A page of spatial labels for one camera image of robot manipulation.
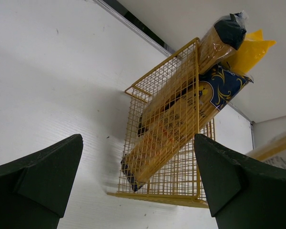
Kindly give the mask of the blue label spaghetti bag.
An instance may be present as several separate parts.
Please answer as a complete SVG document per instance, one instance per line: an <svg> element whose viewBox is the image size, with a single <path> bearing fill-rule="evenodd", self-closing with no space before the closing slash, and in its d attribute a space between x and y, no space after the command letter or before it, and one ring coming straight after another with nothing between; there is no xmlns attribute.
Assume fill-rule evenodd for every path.
<svg viewBox="0 0 286 229"><path fill-rule="evenodd" d="M184 95L158 114L130 153L122 158L123 174L134 192L175 156L252 79L217 64Z"/></svg>

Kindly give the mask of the black label spaghetti bag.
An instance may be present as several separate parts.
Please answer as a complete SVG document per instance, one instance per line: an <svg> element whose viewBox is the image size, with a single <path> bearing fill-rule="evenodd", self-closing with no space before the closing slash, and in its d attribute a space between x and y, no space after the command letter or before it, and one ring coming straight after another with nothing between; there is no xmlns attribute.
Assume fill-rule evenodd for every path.
<svg viewBox="0 0 286 229"><path fill-rule="evenodd" d="M195 74L205 74L224 58L240 48L246 35L245 12L230 13L218 19L198 41L198 50L190 51L177 70L152 98L140 116L138 136L157 120L158 114L170 108L195 82Z"/></svg>

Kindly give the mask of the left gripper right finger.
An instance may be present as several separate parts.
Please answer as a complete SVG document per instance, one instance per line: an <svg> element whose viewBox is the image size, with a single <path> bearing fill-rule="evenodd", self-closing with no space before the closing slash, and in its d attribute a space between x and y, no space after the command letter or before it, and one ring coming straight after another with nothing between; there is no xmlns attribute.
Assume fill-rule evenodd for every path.
<svg viewBox="0 0 286 229"><path fill-rule="evenodd" d="M286 170L231 150L203 134L195 157L211 216L220 229L286 229Z"/></svg>

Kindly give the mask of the yellow spaghetti bag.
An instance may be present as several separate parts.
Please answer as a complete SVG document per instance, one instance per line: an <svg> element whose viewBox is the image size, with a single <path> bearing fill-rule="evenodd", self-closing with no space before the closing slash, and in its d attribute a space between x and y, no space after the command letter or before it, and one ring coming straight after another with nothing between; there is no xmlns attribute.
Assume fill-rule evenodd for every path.
<svg viewBox="0 0 286 229"><path fill-rule="evenodd" d="M248 33L236 53L224 59L221 65L234 73L246 74L275 44L275 40L264 40L262 30Z"/></svg>

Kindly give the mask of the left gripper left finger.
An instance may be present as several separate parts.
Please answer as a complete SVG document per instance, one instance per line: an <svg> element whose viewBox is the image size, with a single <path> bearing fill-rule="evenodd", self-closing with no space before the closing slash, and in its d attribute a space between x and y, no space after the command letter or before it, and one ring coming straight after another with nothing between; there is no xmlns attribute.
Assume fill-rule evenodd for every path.
<svg viewBox="0 0 286 229"><path fill-rule="evenodd" d="M80 134L0 166L0 229L55 229L83 151Z"/></svg>

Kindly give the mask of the red spaghetti bag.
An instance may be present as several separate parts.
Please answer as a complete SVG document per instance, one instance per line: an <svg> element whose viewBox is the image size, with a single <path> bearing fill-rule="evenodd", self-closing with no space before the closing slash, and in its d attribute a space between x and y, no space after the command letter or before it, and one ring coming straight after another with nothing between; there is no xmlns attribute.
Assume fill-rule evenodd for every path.
<svg viewBox="0 0 286 229"><path fill-rule="evenodd" d="M286 131L246 155L268 165L286 169Z"/></svg>

